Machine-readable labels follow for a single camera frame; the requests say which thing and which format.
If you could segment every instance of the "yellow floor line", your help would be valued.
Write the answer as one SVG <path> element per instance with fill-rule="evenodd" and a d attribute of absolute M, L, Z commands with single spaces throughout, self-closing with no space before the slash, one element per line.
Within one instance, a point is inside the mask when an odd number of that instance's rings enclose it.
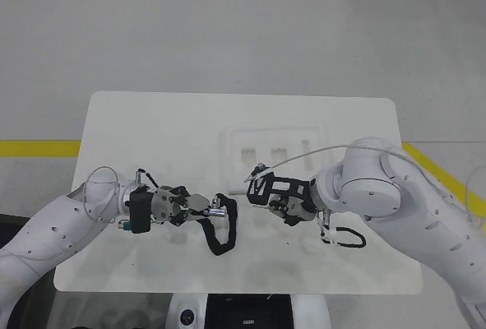
<path fill-rule="evenodd" d="M 58 157 L 58 156 L 78 156 L 81 141 L 0 141 L 0 157 Z M 403 148 L 413 156 L 419 164 L 427 171 L 438 178 L 448 190 L 458 199 L 465 203 L 465 186 L 446 170 L 435 164 L 423 153 L 418 151 L 408 142 L 402 143 Z M 476 194 L 470 192 L 470 209 L 476 215 L 486 215 L 486 201 Z M 484 232 L 486 233 L 486 221 L 484 222 Z"/>
<path fill-rule="evenodd" d="M 403 143 L 401 143 L 401 145 L 403 146 L 404 150 L 406 150 L 407 153 L 415 158 L 422 167 L 424 167 L 428 172 L 438 178 L 438 180 L 440 180 L 440 182 L 442 182 L 442 184 L 449 191 L 451 191 L 451 193 L 453 193 L 453 195 L 457 197 L 462 202 L 462 204 L 465 204 L 465 184 L 454 178 L 446 170 L 444 170 L 438 164 L 435 164 L 432 160 L 430 160 L 427 156 L 425 156 L 422 152 L 418 151 L 408 142 L 404 141 Z M 470 192 L 469 204 L 470 210 L 473 211 L 476 215 L 486 215 L 486 201 L 473 192 Z M 484 222 L 483 230 L 486 234 L 486 221 Z"/>
<path fill-rule="evenodd" d="M 0 156 L 78 156 L 81 141 L 0 141 Z"/>

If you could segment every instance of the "gray floor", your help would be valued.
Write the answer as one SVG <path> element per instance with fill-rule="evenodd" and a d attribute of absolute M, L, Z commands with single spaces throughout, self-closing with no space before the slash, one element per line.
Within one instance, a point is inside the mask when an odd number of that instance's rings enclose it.
<path fill-rule="evenodd" d="M 463 179 L 486 164 L 486 1 L 0 0 L 0 139 L 80 139 L 98 90 L 387 97 L 402 139 Z M 0 159 L 0 212 L 33 215 L 75 165 Z M 329 297 L 334 327 L 466 327 L 423 272 L 415 296 Z M 168 301 L 60 294 L 51 327 L 159 327 Z"/>

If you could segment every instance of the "white table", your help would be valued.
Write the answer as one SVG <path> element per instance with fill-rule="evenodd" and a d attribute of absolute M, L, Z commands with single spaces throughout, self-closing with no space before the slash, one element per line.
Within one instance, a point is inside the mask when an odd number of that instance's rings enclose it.
<path fill-rule="evenodd" d="M 258 138 L 248 129 L 256 129 Z M 210 198 L 226 193 L 229 176 L 244 166 L 234 163 L 241 151 L 234 147 L 254 143 L 257 161 L 270 161 L 285 156 L 283 151 L 292 156 L 302 150 L 306 145 L 291 144 L 303 134 L 311 149 L 365 136 L 400 144 L 395 105 L 387 99 L 101 91 L 90 101 L 72 186 L 101 165 L 131 177 L 142 167 L 159 183 L 184 185 Z M 290 144 L 277 145 L 279 155 L 262 153 L 280 137 Z M 300 160 L 278 174 L 308 179 L 343 154 L 330 151 L 309 166 Z M 321 242 L 315 221 L 291 228 L 252 208 L 245 196 L 236 199 L 237 245 L 221 257 L 210 252 L 198 223 L 154 225 L 147 234 L 121 231 L 115 224 L 58 266 L 54 284 L 91 292 L 416 294 L 422 289 L 419 264 L 356 215 L 333 215 L 333 224 L 358 230 L 367 247 L 334 248 Z M 225 236 L 226 223 L 216 219 L 215 225 L 218 237 Z"/>

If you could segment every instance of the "white cable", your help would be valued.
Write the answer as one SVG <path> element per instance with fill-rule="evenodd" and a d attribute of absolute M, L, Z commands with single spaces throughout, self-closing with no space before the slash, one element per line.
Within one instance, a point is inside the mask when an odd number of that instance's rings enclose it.
<path fill-rule="evenodd" d="M 118 174 L 116 172 L 115 169 L 107 166 L 107 165 L 103 165 L 101 167 L 98 167 L 97 169 L 93 170 L 93 172 L 87 177 L 86 181 L 84 182 L 84 185 L 83 185 L 83 195 L 82 195 L 82 203 L 83 203 L 83 206 L 84 206 L 84 210 L 86 211 L 86 214 L 89 216 L 89 218 L 91 218 L 91 220 L 93 221 L 93 224 L 91 224 L 91 226 L 89 227 L 89 229 L 75 242 L 75 243 L 71 243 L 71 245 L 76 245 L 78 244 L 80 241 L 82 241 L 83 238 L 86 237 L 86 235 L 91 231 L 91 229 L 93 228 L 93 226 L 95 226 L 96 223 L 99 223 L 98 221 L 98 217 L 100 216 L 100 214 L 102 214 L 102 212 L 105 211 L 105 209 L 111 204 L 111 201 L 113 200 L 113 197 L 111 197 L 108 202 L 105 204 L 104 208 L 102 209 L 102 211 L 99 213 L 98 216 L 96 216 L 96 218 L 93 218 L 91 215 L 90 215 L 90 212 L 88 211 L 87 209 L 87 205 L 86 205 L 86 190 L 87 190 L 87 184 L 90 180 L 90 178 L 100 169 L 109 169 L 111 171 L 113 171 L 114 173 L 114 176 L 116 178 L 115 180 L 115 189 L 114 189 L 114 194 L 116 194 L 118 192 L 118 190 L 120 189 L 120 182 L 118 181 Z M 52 256 L 48 256 L 48 257 L 45 257 L 45 258 L 35 258 L 35 257 L 29 257 L 29 256 L 26 256 L 26 255 L 18 255 L 18 254 L 15 254 L 15 253 L 10 253 L 8 252 L 8 254 L 4 254 L 4 255 L 0 255 L 0 258 L 3 258 L 3 257 L 10 257 L 10 256 L 13 256 L 13 257 L 17 257 L 17 258 L 20 258 L 20 259 L 27 259 L 29 261 L 36 261 L 36 262 L 43 262 L 43 261 L 50 261 L 51 259 L 54 259 L 58 256 L 61 256 L 63 255 L 64 253 L 66 253 L 68 250 L 71 250 L 71 248 L 68 248 L 68 249 L 65 249 L 65 250 L 62 250 L 60 253 L 56 253 Z"/>
<path fill-rule="evenodd" d="M 108 203 L 105 204 L 104 208 L 102 209 L 102 211 L 96 216 L 96 218 L 94 218 L 90 212 L 87 210 L 87 184 L 90 180 L 90 178 L 97 172 L 99 171 L 100 169 L 109 169 L 111 171 L 113 171 L 113 174 L 114 174 L 114 177 L 115 177 L 115 188 L 114 188 L 114 193 L 116 194 L 118 192 L 118 190 L 120 189 L 120 182 L 118 181 L 118 174 L 116 172 L 115 169 L 107 166 L 107 165 L 102 165 L 100 167 L 98 167 L 97 169 L 93 170 L 93 172 L 91 174 L 89 174 L 89 176 L 87 177 L 86 181 L 84 182 L 84 185 L 83 185 L 83 188 L 82 188 L 82 204 L 84 206 L 84 211 L 86 211 L 86 214 L 89 218 L 91 218 L 93 221 L 98 221 L 98 218 L 100 217 L 100 214 L 102 214 L 102 212 L 105 211 L 105 209 L 109 206 L 109 204 L 111 204 L 111 201 L 113 200 L 113 198 L 111 197 L 109 200 L 108 200 Z"/>
<path fill-rule="evenodd" d="M 447 198 L 447 195 L 446 193 L 441 190 L 437 184 L 435 184 L 430 178 L 429 178 L 429 173 L 423 169 L 418 163 L 416 163 L 413 159 L 410 159 L 400 153 L 396 153 L 394 151 L 389 151 L 389 150 L 385 150 L 385 149 L 381 149 L 381 148 L 377 148 L 377 147 L 370 147 L 370 146 L 356 146 L 356 145 L 335 145 L 335 146 L 327 146 L 327 147 L 323 147 L 321 149 L 317 149 L 317 150 L 314 150 L 314 151 L 309 151 L 309 152 L 306 152 L 306 153 L 303 153 L 301 155 L 296 155 L 292 158 L 289 158 L 287 160 L 284 160 L 284 161 L 281 161 L 280 163 L 278 164 L 274 164 L 272 165 L 270 168 L 268 169 L 265 169 L 263 171 L 261 171 L 260 173 L 254 175 L 254 176 L 248 176 L 248 178 L 246 178 L 244 180 L 245 183 L 253 180 L 253 179 L 257 179 L 257 178 L 261 178 L 263 176 L 265 176 L 266 174 L 272 172 L 275 168 L 281 166 L 281 165 L 284 165 L 286 163 L 289 163 L 290 161 L 294 161 L 294 160 L 297 160 L 297 159 L 300 159 L 300 158 L 303 158 L 305 156 L 308 156 L 308 155 L 312 155 L 312 154 L 315 154 L 315 153 L 319 153 L 319 152 L 323 152 L 323 151 L 328 151 L 328 150 L 333 150 L 333 149 L 339 149 L 339 148 L 350 148 L 350 149 L 360 149 L 360 150 L 370 150 L 370 151 L 380 151 L 380 152 L 384 152 L 384 153 L 387 153 L 389 155 L 393 155 L 395 157 L 397 157 L 398 159 L 401 159 L 401 160 L 404 160 L 410 164 L 412 164 L 417 170 L 419 170 L 419 172 L 423 175 L 423 177 L 425 178 L 425 180 L 438 192 L 438 194 L 440 194 L 440 196 L 444 197 L 444 198 Z M 470 180 L 472 178 L 472 176 L 474 175 L 474 173 L 480 169 L 485 169 L 486 168 L 486 165 L 483 165 L 483 166 L 479 166 L 475 169 L 473 169 L 469 175 L 469 177 L 467 178 L 467 181 L 465 183 L 465 209 L 463 207 L 460 207 L 456 204 L 453 204 L 453 206 L 460 210 L 461 212 L 465 213 L 468 215 L 468 217 L 470 218 L 471 221 L 474 221 L 474 218 L 478 218 L 480 220 L 480 226 L 482 226 L 483 222 L 486 221 L 486 216 L 482 217 L 482 216 L 477 216 L 475 215 L 469 208 L 469 185 L 470 185 Z"/>
<path fill-rule="evenodd" d="M 294 161 L 294 160 L 297 160 L 299 158 L 303 158 L 305 156 L 312 155 L 312 154 L 315 154 L 315 153 L 319 153 L 319 152 L 323 152 L 323 151 L 328 151 L 328 150 L 334 150 L 334 149 L 342 149 L 342 148 L 360 149 L 360 150 L 370 150 L 370 151 L 380 151 L 380 152 L 387 153 L 389 155 L 393 155 L 393 156 L 395 156 L 398 159 L 402 159 L 403 161 L 406 161 L 406 162 L 412 164 L 423 175 L 423 177 L 425 178 L 425 180 L 427 180 L 428 183 L 431 184 L 431 186 L 433 186 L 433 188 L 437 190 L 437 192 L 439 192 L 441 195 L 444 195 L 445 194 L 445 192 L 443 190 L 441 190 L 435 183 L 433 183 L 431 181 L 431 179 L 428 177 L 428 174 L 426 174 L 425 169 L 423 169 L 414 160 L 412 160 L 410 158 L 407 158 L 406 156 L 401 155 L 400 153 L 396 153 L 394 151 L 389 151 L 389 150 L 386 150 L 386 149 L 381 149 L 381 148 L 378 148 L 378 147 L 356 146 L 356 145 L 348 145 L 348 144 L 327 146 L 327 147 L 323 147 L 321 149 L 317 149 L 317 150 L 314 150 L 314 151 L 309 151 L 307 153 L 303 153 L 301 155 L 296 155 L 296 156 L 294 156 L 292 158 L 289 158 L 287 160 L 281 161 L 278 164 L 272 165 L 270 168 L 268 168 L 268 169 L 266 169 L 264 171 L 261 171 L 260 173 L 256 174 L 255 176 L 250 176 L 250 177 L 246 178 L 244 180 L 244 182 L 247 183 L 247 182 L 249 182 L 249 181 L 251 181 L 253 179 L 261 178 L 262 176 L 264 176 L 264 175 L 272 172 L 273 169 L 279 167 L 280 165 L 284 165 L 286 163 L 289 163 L 290 161 Z"/>
<path fill-rule="evenodd" d="M 470 184 L 473 176 L 481 169 L 486 169 L 486 165 L 480 165 L 474 168 L 473 170 L 471 170 L 469 176 L 467 177 L 467 180 L 465 181 L 465 212 L 469 215 L 471 221 L 474 221 L 475 219 L 479 221 L 479 225 L 478 225 L 479 228 L 482 227 L 482 225 L 486 221 L 486 215 L 478 216 L 473 211 L 470 210 Z"/>

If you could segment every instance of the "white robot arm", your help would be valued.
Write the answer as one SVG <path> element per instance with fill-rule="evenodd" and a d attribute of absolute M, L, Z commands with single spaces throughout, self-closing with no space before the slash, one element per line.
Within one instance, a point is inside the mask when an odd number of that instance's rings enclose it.
<path fill-rule="evenodd" d="M 355 141 L 338 165 L 323 169 L 309 182 L 274 177 L 262 165 L 252 174 L 248 200 L 268 203 L 287 224 L 312 220 L 318 211 L 326 215 L 326 225 L 332 212 L 360 215 L 393 248 L 444 278 L 468 323 L 486 328 L 486 243 L 481 230 L 402 149 L 368 137 Z M 274 190 L 277 181 L 291 188 Z M 271 194 L 277 195 L 268 202 Z"/>
<path fill-rule="evenodd" d="M 156 189 L 150 190 L 141 182 L 142 172 L 139 169 L 135 180 L 126 180 L 110 167 L 98 168 L 76 191 L 58 197 L 29 219 L 0 249 L 0 329 L 6 327 L 18 299 L 41 276 L 80 252 L 115 217 L 129 215 L 120 227 L 133 233 L 149 231 L 151 216 L 176 226 L 208 216 L 224 217 L 222 199 L 210 204 L 184 187 L 159 188 L 153 180 Z"/>

